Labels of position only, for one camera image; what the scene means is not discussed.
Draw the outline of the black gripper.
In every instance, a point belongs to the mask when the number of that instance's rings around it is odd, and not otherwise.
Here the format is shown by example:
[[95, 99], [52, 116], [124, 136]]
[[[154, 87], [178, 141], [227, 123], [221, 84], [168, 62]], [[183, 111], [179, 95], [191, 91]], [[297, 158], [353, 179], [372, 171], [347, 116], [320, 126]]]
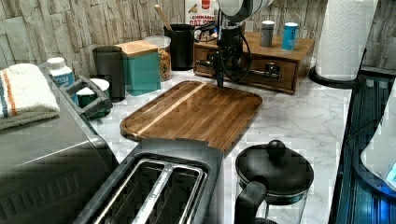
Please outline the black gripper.
[[219, 49], [213, 55], [213, 67], [216, 74], [217, 85], [223, 88], [223, 75], [227, 72], [240, 72], [241, 56], [243, 54], [243, 41], [241, 28], [219, 28], [217, 46]]

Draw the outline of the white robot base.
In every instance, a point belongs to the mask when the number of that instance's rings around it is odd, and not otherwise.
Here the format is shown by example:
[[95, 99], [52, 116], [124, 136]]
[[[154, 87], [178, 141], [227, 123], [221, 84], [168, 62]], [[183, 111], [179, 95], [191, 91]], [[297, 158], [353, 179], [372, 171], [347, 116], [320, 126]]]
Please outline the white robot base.
[[396, 97], [392, 84], [385, 112], [374, 136], [357, 157], [355, 171], [373, 191], [394, 201], [396, 197]]

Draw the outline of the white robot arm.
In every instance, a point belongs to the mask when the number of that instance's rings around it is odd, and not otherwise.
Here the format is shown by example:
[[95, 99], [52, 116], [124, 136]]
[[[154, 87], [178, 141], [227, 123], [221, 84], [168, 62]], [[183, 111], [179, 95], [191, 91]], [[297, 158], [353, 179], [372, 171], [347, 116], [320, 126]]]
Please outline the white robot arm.
[[239, 82], [251, 69], [252, 56], [244, 35], [244, 20], [272, 5], [274, 0], [218, 0], [218, 50], [213, 54], [213, 69], [219, 88], [224, 78]]

